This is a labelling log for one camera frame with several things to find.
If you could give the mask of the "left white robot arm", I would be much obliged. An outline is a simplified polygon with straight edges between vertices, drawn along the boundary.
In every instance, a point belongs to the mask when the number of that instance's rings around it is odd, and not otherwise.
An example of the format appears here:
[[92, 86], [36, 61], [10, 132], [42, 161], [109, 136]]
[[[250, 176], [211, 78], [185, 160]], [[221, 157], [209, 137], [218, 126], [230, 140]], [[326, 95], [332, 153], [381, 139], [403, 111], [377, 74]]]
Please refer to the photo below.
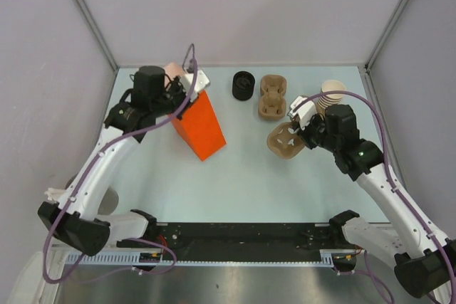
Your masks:
[[198, 98], [198, 75], [171, 74], [147, 65], [133, 75], [133, 85], [109, 109], [97, 145], [83, 168], [56, 199], [38, 208], [48, 229], [43, 251], [57, 239], [94, 256], [109, 243], [133, 242], [148, 247], [159, 235], [157, 219], [133, 209], [126, 214], [100, 215], [99, 207], [116, 173], [144, 137], [175, 118], [181, 118]]

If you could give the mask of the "orange paper bag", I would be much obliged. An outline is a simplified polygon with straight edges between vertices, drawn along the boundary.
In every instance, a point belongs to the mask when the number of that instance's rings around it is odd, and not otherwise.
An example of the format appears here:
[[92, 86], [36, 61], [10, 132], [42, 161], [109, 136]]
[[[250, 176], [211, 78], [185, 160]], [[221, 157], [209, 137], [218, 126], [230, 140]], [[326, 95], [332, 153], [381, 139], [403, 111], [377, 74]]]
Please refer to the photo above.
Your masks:
[[203, 162], [226, 145], [226, 140], [206, 90], [182, 119], [171, 121], [178, 135]]

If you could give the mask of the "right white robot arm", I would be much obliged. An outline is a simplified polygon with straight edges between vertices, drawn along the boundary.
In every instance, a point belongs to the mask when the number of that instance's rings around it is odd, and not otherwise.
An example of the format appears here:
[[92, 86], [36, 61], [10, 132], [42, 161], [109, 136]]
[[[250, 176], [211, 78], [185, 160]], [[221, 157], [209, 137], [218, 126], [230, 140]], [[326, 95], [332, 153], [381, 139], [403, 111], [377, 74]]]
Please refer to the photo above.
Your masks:
[[414, 298], [435, 293], [443, 303], [455, 302], [455, 241], [442, 232], [414, 202], [397, 180], [378, 146], [361, 138], [349, 105], [332, 105], [324, 115], [314, 104], [290, 110], [296, 134], [309, 149], [329, 151], [337, 167], [361, 187], [391, 223], [390, 235], [346, 211], [328, 232], [337, 248], [349, 243], [393, 269], [396, 279]]

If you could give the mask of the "brown cardboard cup carrier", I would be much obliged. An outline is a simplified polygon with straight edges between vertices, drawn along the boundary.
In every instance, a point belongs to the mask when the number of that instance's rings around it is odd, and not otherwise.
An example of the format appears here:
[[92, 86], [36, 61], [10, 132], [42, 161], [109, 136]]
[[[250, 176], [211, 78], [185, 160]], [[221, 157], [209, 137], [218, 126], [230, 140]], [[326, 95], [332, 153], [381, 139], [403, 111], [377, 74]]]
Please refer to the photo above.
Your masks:
[[279, 158], [291, 159], [305, 147], [304, 141], [296, 134], [293, 122], [278, 125], [266, 139], [267, 147]]

